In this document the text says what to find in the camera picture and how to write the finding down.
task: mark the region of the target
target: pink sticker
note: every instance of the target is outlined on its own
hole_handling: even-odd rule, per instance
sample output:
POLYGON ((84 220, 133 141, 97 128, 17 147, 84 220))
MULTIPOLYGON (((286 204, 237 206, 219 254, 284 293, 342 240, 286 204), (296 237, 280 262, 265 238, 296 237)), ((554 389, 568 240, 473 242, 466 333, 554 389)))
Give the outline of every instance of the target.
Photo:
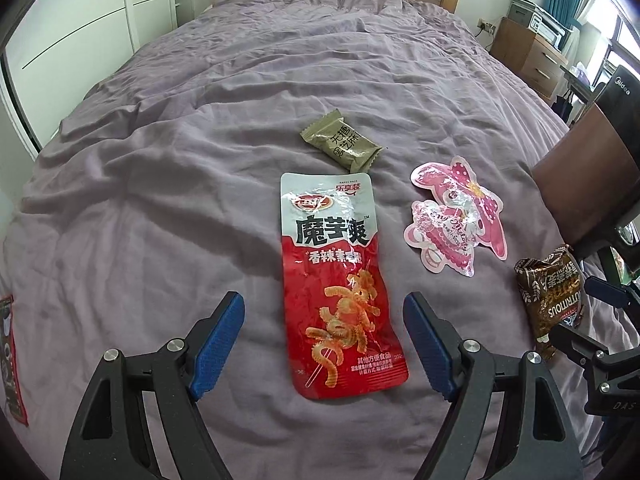
POLYGON ((440 205, 462 208, 468 213, 470 207, 475 209, 479 216, 479 243, 490 247, 501 260, 507 259, 507 241, 499 216, 502 200, 478 184, 474 170, 464 158, 453 157, 449 166, 437 162, 418 166, 411 174, 411 181, 429 189, 440 205))
POLYGON ((404 240, 422 249, 421 259, 431 272, 445 265, 465 276, 474 275, 474 247, 478 244, 478 212, 437 204, 433 200, 414 202, 414 223, 404 230, 404 240))

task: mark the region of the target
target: wall outlet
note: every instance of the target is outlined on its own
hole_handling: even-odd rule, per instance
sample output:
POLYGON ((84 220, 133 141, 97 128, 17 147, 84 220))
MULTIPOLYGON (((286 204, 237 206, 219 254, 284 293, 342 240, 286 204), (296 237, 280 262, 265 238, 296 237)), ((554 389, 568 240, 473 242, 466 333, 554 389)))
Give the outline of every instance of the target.
POLYGON ((495 25, 482 18, 478 20, 478 28, 487 31, 489 34, 495 34, 495 25))

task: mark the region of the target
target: snack bag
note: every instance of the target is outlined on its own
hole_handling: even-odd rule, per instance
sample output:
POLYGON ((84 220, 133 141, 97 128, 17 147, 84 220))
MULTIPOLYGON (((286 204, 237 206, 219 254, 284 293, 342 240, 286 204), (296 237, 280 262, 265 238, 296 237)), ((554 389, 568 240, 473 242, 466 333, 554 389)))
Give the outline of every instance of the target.
POLYGON ((354 396, 407 380, 378 269, 371 180, 285 173, 280 181, 287 346, 309 399, 354 396))
POLYGON ((0 368, 6 405, 15 420, 28 426, 27 411, 22 402, 20 384, 18 384, 18 368, 15 360, 14 342, 14 297, 0 298, 0 368))
POLYGON ((556 348, 549 342, 549 331, 560 322, 572 328, 580 325, 584 277, 568 245, 558 247, 544 260, 520 260, 514 270, 536 351, 551 359, 556 348))
POLYGON ((349 173, 369 171, 382 146, 371 142, 344 122, 340 110, 335 109, 306 128, 300 136, 323 150, 349 173))

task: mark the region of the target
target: brown snack bag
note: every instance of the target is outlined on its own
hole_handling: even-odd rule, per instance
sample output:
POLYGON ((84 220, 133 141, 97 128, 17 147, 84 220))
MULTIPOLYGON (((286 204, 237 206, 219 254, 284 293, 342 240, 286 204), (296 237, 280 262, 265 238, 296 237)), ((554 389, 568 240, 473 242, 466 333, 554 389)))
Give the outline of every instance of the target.
POLYGON ((382 146, 361 136, 344 122, 337 108, 317 120, 301 134, 302 138, 324 151, 349 173, 366 173, 382 146))
POLYGON ((556 352, 549 343, 551 328, 560 322, 574 328, 582 319, 582 272, 568 245, 558 247, 544 260, 520 260, 514 270, 536 351, 544 359, 551 359, 556 352))

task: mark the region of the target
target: purple bedsheet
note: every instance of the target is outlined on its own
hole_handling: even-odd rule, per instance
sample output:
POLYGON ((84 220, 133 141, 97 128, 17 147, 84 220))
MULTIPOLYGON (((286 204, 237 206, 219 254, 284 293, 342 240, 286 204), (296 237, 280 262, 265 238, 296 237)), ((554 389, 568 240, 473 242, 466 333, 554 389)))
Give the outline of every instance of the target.
MULTIPOLYGON (((216 0, 96 85, 36 162, 0 258, 0 296, 15 296, 30 420, 28 428, 12 421, 18 437, 57 478, 102 353, 155 351, 237 290, 246 322, 217 386, 198 404, 234 478, 412 479, 448 404, 431 390, 402 325, 402 299, 423 292, 463 336, 493 352, 532 348, 513 265, 562 243, 530 168, 565 131, 439 7, 216 0), (286 171, 343 173, 298 135, 336 107, 387 147, 370 176, 380 268, 410 378, 317 402, 297 394, 289 376, 278 188, 286 171), (428 197, 410 183, 412 169, 454 155, 504 202, 509 257, 477 248, 472 278, 427 272, 402 239, 411 203, 428 197)), ((638 344, 626 319, 597 302, 583 329, 615 350, 638 344)), ((582 410, 581 370, 562 357, 553 370, 585 450, 599 421, 582 410)), ((176 478, 148 400, 159 463, 176 478)), ((470 478, 484 471, 498 401, 470 478)))

